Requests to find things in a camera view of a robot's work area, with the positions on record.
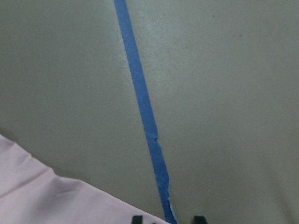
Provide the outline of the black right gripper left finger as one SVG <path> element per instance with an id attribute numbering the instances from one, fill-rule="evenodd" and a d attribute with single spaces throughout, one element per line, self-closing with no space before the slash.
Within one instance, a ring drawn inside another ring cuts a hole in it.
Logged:
<path id="1" fill-rule="evenodd" d="M 142 215 L 133 216 L 132 224 L 143 224 L 143 216 Z"/>

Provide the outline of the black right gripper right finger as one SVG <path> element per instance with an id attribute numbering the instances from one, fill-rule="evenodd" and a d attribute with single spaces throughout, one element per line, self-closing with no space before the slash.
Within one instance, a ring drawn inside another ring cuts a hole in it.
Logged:
<path id="1" fill-rule="evenodd" d="M 204 216 L 194 216 L 194 224 L 207 224 L 207 220 Z"/>

